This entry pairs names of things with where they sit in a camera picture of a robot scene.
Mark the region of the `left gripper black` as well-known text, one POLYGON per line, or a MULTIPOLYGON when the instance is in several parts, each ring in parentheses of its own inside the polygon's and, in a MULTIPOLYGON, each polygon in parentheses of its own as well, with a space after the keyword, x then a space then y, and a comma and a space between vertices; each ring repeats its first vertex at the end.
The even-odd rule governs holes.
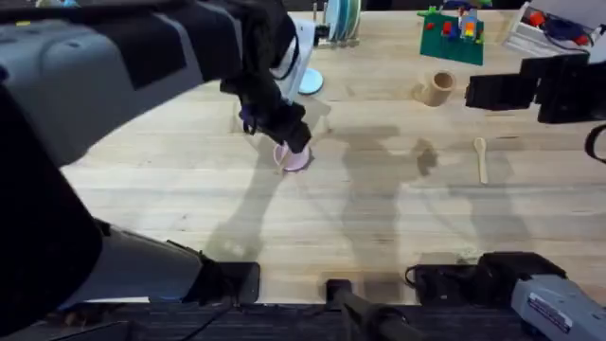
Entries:
POLYGON ((291 44, 297 44, 294 22, 280 1, 204 1, 235 29, 234 38, 221 28, 212 37, 210 56, 203 63, 203 81, 218 81, 220 91, 239 98, 239 117, 245 133, 262 133, 294 153, 302 153, 312 139, 303 121, 303 105, 289 102, 277 83, 294 72, 295 61, 276 76, 291 44))

